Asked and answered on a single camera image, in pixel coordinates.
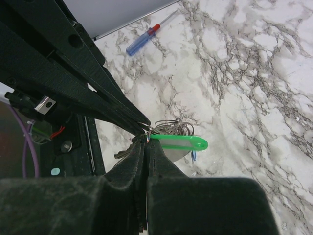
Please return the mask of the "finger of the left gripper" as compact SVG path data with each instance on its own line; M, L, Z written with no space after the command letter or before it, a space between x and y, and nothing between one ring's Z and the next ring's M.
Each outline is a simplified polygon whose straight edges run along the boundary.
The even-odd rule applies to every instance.
M142 121L127 114L126 107L109 104L1 24L0 80L8 85L9 77L20 82L23 89L48 96L69 111L113 123L133 135L143 133Z
M125 97L104 67L104 56L63 1L12 1L12 31L43 58L59 64L64 72L87 85L106 102L126 107L126 113L136 121L141 120L142 127L150 124L149 119ZM29 88L23 89L18 81L12 88L30 97L32 108L45 97Z

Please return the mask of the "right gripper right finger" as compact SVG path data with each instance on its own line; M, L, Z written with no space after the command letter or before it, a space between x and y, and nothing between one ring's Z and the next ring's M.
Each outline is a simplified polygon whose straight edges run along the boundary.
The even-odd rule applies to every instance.
M164 154L157 140L149 160L147 223L151 235L276 235L267 196L242 177L190 178Z

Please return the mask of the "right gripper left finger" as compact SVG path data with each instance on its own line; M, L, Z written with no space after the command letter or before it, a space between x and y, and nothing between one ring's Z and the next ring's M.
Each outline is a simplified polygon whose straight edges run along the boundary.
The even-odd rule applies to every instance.
M3 179L3 235L137 235L147 228L145 143L103 176Z

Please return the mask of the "silver metal key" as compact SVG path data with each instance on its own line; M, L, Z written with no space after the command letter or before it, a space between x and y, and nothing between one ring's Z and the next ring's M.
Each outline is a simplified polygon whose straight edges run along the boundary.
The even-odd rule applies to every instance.
M132 143L129 145L128 149L119 151L117 154L114 154L114 158L115 159L123 159L123 158L127 157L131 153L133 147L134 147L134 144Z

